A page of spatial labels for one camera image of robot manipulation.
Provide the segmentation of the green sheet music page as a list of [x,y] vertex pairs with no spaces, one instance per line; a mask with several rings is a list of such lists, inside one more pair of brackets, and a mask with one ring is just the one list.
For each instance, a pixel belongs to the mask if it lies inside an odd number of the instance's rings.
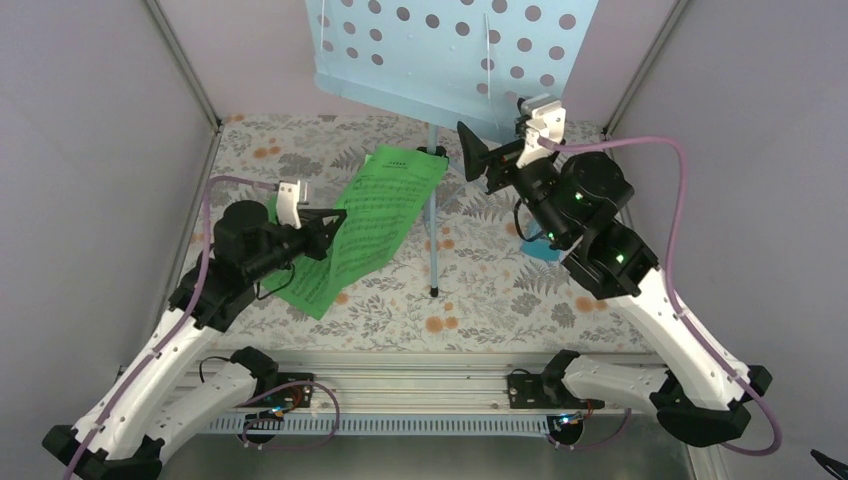
[[425,151],[381,145],[340,196],[346,219],[332,242],[330,279],[345,287],[394,257],[449,161]]
[[262,292],[321,320],[344,289],[343,282],[336,276],[335,250],[335,242],[332,242],[323,260],[298,257],[290,270],[277,270],[265,277],[260,282]]

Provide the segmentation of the light blue music stand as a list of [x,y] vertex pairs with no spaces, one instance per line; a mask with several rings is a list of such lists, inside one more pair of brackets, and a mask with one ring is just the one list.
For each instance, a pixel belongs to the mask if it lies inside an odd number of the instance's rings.
[[593,1],[310,1],[315,82],[364,105],[491,141],[516,134],[519,97],[564,105]]

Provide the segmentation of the blue metronome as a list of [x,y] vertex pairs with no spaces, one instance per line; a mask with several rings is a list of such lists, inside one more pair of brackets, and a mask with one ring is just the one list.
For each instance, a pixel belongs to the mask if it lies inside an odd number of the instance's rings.
[[552,249],[550,242],[544,238],[523,242],[520,251],[532,259],[547,263],[558,263],[561,259],[561,251]]

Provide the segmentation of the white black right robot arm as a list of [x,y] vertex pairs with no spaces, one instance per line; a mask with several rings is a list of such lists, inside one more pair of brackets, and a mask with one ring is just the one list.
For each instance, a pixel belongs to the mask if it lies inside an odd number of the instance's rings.
[[626,367],[563,350],[541,373],[544,399],[555,407],[613,403],[653,415],[690,446],[732,448],[750,422],[747,403],[766,393],[771,374],[736,359],[685,310],[657,255],[619,221],[634,189],[615,161],[585,146],[556,167],[564,145],[546,142],[524,165],[519,142],[490,149],[464,124],[457,133],[467,179],[485,177],[490,192],[515,189],[551,248],[564,253],[570,278],[619,308],[663,362]]

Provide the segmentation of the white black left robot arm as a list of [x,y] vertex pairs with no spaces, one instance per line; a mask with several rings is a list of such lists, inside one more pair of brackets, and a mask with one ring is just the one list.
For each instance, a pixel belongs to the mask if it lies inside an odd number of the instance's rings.
[[321,260],[347,214],[302,209],[290,222],[271,219],[256,201],[230,204],[205,219],[196,265],[171,294],[150,339],[111,389],[71,425],[53,426],[42,445],[66,477],[154,479],[189,439],[229,409],[296,403],[312,379],[283,382],[278,364],[253,347],[235,351],[221,370],[187,396],[170,396],[185,371],[259,296],[261,281]]

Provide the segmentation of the floral patterned table mat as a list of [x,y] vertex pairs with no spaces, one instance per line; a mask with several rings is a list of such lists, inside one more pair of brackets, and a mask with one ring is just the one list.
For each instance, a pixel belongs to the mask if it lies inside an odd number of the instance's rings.
[[[241,199],[265,200],[254,180],[303,179],[311,202],[331,206],[380,145],[423,146],[426,124],[397,116],[235,115],[212,171],[233,175],[210,196],[219,216]],[[555,262],[527,255],[528,214],[516,194],[486,195],[449,170],[437,188],[436,231],[419,217],[393,259],[339,292],[313,319],[279,298],[252,304],[217,340],[219,350],[643,353],[623,315],[595,300]]]

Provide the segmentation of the aluminium mounting rail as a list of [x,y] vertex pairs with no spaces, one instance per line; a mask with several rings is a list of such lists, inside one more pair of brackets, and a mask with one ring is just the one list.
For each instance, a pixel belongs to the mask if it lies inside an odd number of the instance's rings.
[[[153,354],[140,373],[135,372],[142,352],[127,367],[102,404],[119,395],[113,412],[147,415],[167,405],[172,392],[187,385],[184,378],[203,358],[226,352],[191,353],[188,347],[165,347]],[[554,353],[385,353],[329,351],[272,351],[245,347],[230,352],[237,372],[247,376],[247,393],[277,380],[278,372],[313,373],[338,400],[342,413],[375,414],[482,414],[509,412],[506,376],[515,369],[540,372]],[[642,371],[665,369],[671,360],[656,354],[580,354],[580,358]]]

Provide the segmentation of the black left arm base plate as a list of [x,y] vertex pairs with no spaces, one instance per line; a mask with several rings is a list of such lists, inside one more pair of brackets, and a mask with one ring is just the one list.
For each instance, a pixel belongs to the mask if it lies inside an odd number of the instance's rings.
[[286,389],[278,390],[269,394],[268,391],[273,387],[283,384],[289,384],[297,381],[314,381],[313,373],[305,372],[278,372],[277,380],[268,386],[258,386],[256,395],[261,394],[262,397],[251,404],[239,404],[238,408],[260,408],[263,410],[276,410],[278,412],[288,412],[292,409],[299,410],[309,408],[311,406],[313,387],[311,385],[296,385]]

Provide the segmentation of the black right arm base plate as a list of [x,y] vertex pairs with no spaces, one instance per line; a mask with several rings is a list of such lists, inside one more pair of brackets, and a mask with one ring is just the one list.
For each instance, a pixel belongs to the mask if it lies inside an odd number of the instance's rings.
[[524,369],[513,370],[506,376],[507,397],[511,409],[541,410],[541,409],[579,409],[589,408],[600,410],[605,402],[597,399],[581,400],[568,392],[558,400],[544,391],[540,374],[533,374]]

